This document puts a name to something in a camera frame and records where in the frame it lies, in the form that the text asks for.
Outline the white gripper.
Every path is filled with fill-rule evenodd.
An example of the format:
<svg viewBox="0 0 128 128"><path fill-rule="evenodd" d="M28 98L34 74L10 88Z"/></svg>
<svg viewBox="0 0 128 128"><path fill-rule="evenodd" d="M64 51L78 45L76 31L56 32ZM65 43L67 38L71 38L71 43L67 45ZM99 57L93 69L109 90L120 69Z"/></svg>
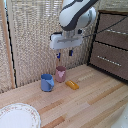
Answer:
<svg viewBox="0 0 128 128"><path fill-rule="evenodd" d="M50 36L50 48L53 50L76 47L82 43L82 36L65 37L62 32L54 33ZM58 52L57 59L60 60L61 52ZM73 50L69 50L69 56L73 56Z"/></svg>

